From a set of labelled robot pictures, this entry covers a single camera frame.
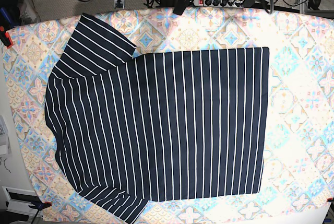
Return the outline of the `navy white striped T-shirt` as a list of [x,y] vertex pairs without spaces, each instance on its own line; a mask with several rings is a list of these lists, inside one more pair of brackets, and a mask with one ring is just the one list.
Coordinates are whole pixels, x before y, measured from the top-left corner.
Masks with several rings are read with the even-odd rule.
[[269,49],[135,49],[83,14],[51,71],[45,121],[76,192],[126,223],[149,201],[258,193]]

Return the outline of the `white power strip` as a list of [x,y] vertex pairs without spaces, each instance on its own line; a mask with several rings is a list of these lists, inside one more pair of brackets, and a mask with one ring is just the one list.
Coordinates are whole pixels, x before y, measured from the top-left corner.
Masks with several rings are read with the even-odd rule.
[[242,8],[241,0],[194,0],[195,7],[228,7],[228,8]]

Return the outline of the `black remote-like device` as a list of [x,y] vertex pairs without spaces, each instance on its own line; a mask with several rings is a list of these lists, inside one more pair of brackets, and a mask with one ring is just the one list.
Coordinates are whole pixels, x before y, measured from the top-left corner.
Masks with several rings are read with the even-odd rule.
[[174,6],[173,13],[176,15],[182,15],[186,7],[190,4],[192,0],[177,0]]

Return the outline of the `patterned pastel tablecloth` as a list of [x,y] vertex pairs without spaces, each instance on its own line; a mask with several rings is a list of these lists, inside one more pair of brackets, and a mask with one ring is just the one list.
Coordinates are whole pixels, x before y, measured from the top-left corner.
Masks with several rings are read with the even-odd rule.
[[[10,31],[1,46],[1,115],[11,154],[1,162],[1,187],[31,190],[52,207],[58,221],[117,223],[82,199],[54,159],[56,145],[44,120],[49,73],[78,17]],[[256,195],[149,203],[139,223],[234,221],[322,223],[333,196],[333,22],[259,9],[190,8],[121,10],[99,19],[137,45],[136,55],[199,49],[270,48],[269,103],[264,178]]]

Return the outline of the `white papers left edge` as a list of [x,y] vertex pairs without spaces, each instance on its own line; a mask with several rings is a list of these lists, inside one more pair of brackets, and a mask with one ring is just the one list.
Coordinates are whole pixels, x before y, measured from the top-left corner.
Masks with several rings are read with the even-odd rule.
[[1,158],[8,158],[11,156],[11,147],[8,136],[8,129],[2,116],[0,116],[0,156]]

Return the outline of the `red black clamp upper left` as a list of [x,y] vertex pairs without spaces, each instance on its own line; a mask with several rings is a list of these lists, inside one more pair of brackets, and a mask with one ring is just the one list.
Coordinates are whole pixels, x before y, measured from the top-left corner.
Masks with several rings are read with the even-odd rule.
[[1,37],[1,42],[5,47],[8,49],[13,46],[13,41],[9,35],[9,33],[5,30],[3,26],[0,26],[0,37]]

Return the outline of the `white box lower left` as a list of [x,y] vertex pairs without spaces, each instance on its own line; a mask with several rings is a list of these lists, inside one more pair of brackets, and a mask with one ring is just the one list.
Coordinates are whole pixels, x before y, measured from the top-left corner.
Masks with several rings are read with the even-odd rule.
[[32,201],[40,201],[35,191],[8,186],[2,186],[2,190],[8,203],[7,210],[9,212],[28,216],[34,216],[37,213],[36,209],[29,207],[32,205]]

